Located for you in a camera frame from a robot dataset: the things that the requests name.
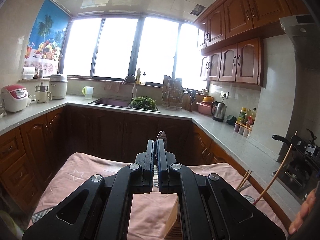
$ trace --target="leafy green vegetable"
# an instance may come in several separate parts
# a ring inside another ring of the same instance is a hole
[[[149,97],[138,97],[132,100],[131,106],[137,109],[156,111],[156,101]]]

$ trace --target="countertop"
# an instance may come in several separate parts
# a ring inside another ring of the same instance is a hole
[[[189,112],[186,110],[167,109],[162,106],[158,106],[160,113],[157,113],[88,104],[96,99],[98,98],[87,100],[84,99],[83,96],[67,95],[65,99],[52,100],[42,104],[38,104],[34,101],[24,110],[17,113],[8,113],[7,116],[0,119],[0,135],[38,116],[68,104],[71,106],[106,109],[108,111],[122,113],[192,120],[194,124],[200,127],[208,136],[210,136],[210,138],[212,138],[212,140],[219,144],[219,146],[221,146],[245,170],[252,170],[252,177],[263,188],[271,181],[271,173],[276,171],[280,166],[279,163],[248,142],[245,137],[233,132],[233,126],[227,125],[225,122],[216,122],[212,120],[210,116],[195,111]],[[276,201],[280,208],[282,208],[289,219],[294,220],[295,215],[300,210],[300,204],[278,181],[273,183],[268,190],[268,194]]]

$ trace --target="chopsticks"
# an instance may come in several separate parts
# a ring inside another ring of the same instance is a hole
[[[245,173],[243,179],[241,180],[240,184],[238,185],[238,187],[236,188],[236,190],[238,190],[239,188],[241,188],[245,182],[248,180],[248,178],[250,177],[252,171],[249,172],[249,170]]]
[[[282,167],[284,166],[285,161],[287,160],[289,153],[291,152],[292,149],[292,144],[289,147],[289,150],[287,152],[287,154],[285,155],[279,169],[277,170],[276,174],[273,176],[272,180],[270,181],[269,185],[266,187],[266,189],[260,194],[260,196],[257,198],[257,200],[253,203],[253,205],[255,206],[257,204],[257,202],[263,197],[263,195],[267,192],[267,190],[271,187],[272,183],[276,180],[276,178],[278,177],[278,174],[280,172],[280,170],[282,169]]]

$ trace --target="rice cooker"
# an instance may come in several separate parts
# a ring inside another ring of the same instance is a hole
[[[28,103],[28,91],[21,85],[9,85],[1,89],[1,103],[5,111],[18,112]]]
[[[63,99],[67,96],[67,83],[67,76],[62,74],[50,76],[49,92],[51,92],[52,99]]]

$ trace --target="faucet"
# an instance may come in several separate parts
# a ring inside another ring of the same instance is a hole
[[[124,80],[122,81],[122,84],[125,84],[125,81],[126,81],[127,77],[129,77],[129,76],[132,76],[134,78],[134,85],[133,85],[132,94],[131,94],[131,101],[132,101],[134,98],[137,97],[137,88],[136,88],[137,79],[136,79],[136,77],[132,74],[129,74],[124,78]]]

